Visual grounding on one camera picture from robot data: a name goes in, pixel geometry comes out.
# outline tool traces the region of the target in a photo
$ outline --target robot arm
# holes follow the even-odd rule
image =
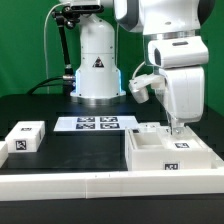
[[[159,79],[146,81],[152,75],[134,78],[129,84],[131,92],[142,103],[148,99],[145,87],[153,84],[167,111],[171,133],[179,133],[184,123],[200,120],[203,113],[204,71],[200,65],[208,62],[208,49],[196,33],[214,1],[114,0],[114,4],[121,26],[143,32],[145,64],[153,66],[153,77],[160,77],[160,85]]]

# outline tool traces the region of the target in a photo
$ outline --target black cable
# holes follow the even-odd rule
[[[51,86],[50,84],[49,85],[44,85],[46,83],[49,83],[49,82],[52,82],[52,81],[55,81],[55,80],[60,80],[60,79],[63,79],[62,76],[57,76],[57,77],[54,77],[54,78],[49,78],[49,79],[46,79],[44,80],[43,82],[40,82],[39,84],[37,84],[36,86],[34,86],[32,89],[30,89],[26,94],[28,95],[32,95],[33,92],[36,91],[36,89],[40,88],[40,87],[46,87],[46,86]]]

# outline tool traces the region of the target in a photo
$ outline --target warning label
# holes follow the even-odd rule
[[[93,67],[94,67],[94,68],[104,68],[103,62],[102,62],[102,60],[100,59],[100,57],[98,57],[98,58],[96,59],[96,62],[94,63]]]

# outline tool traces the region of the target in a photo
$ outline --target black sticker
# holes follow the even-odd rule
[[[175,143],[177,148],[186,149],[189,148],[189,145],[187,143]]]
[[[118,122],[117,117],[101,117],[100,122]]]
[[[77,130],[92,130],[92,129],[95,129],[95,124],[77,124],[76,125],[76,129]]]
[[[16,141],[16,150],[26,150],[26,141],[21,140],[21,141]]]
[[[95,117],[78,117],[77,122],[95,122]]]
[[[21,131],[31,131],[32,128],[21,128]]]
[[[119,129],[120,126],[118,123],[104,123],[100,124],[101,129]]]
[[[96,62],[94,63],[93,67],[94,67],[94,68],[104,68],[103,62],[102,62],[102,60],[100,59],[100,57],[98,57],[98,58],[96,59]]]
[[[165,163],[164,164],[165,170],[179,170],[179,163]]]

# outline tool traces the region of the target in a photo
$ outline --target table surface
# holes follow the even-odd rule
[[[9,95],[0,98],[0,108],[0,140],[18,121],[44,120],[46,125],[38,153],[10,154],[0,175],[127,170],[124,131],[55,133],[61,116],[132,115],[138,122],[167,125],[155,97],[144,104],[130,96],[121,104],[93,107],[62,95]],[[201,121],[189,126],[223,157],[223,116],[205,106]],[[0,202],[0,217],[2,223],[223,223],[223,205],[223,194]]]

